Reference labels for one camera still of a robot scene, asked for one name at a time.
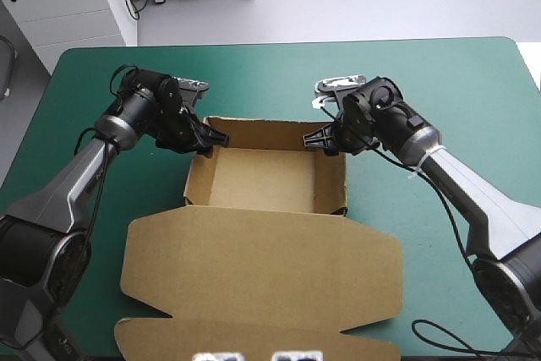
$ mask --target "white cable tie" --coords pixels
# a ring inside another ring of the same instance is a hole
[[[415,167],[415,171],[413,171],[410,175],[408,175],[407,178],[413,179],[417,177],[417,175],[419,175],[419,173],[423,171],[423,169],[421,168],[424,162],[427,160],[427,158],[439,150],[447,150],[447,149],[444,145],[437,145],[436,147],[431,148],[430,150],[426,151],[423,155],[423,158],[421,158],[421,160],[419,161],[419,164],[417,164],[417,166]]]

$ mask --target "cardboard box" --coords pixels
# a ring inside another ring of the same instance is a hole
[[[399,313],[402,249],[336,215],[347,208],[345,157],[303,148],[302,135],[322,123],[208,121],[231,144],[194,157],[189,205],[129,227],[122,290],[172,318],[119,322],[123,356],[399,360],[392,343],[340,333]]]

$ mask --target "table surface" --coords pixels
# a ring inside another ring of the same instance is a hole
[[[200,116],[240,118],[325,120],[310,103],[316,80],[388,76],[442,131],[451,153],[513,199],[541,206],[538,90],[512,41],[483,38],[68,51],[0,189],[0,211],[66,164],[81,129],[112,101],[108,81],[123,63],[209,81],[210,91],[197,106]],[[89,353],[118,355],[113,327],[119,319],[160,314],[120,291],[126,232],[137,217],[183,204],[190,161],[190,155],[158,150],[144,137],[108,173],[94,256],[63,314]],[[347,169],[348,216],[396,235],[405,254],[402,313],[352,334],[392,340],[405,355],[442,354],[410,331],[412,320],[426,318],[475,347],[504,347],[511,337],[473,285],[434,192],[374,153],[349,156]],[[459,226],[465,237],[467,225]]]

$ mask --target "open cardboard box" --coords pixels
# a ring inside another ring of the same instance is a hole
[[[228,148],[195,156],[188,205],[129,227],[122,290],[171,319],[121,320],[128,361],[196,353],[321,351],[325,361],[398,360],[389,342],[340,331],[402,308],[402,249],[347,219],[344,155],[305,150],[322,123],[208,118]]]

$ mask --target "white cabinet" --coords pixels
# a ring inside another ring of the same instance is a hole
[[[124,0],[2,2],[49,73],[70,48],[137,45],[137,21]]]

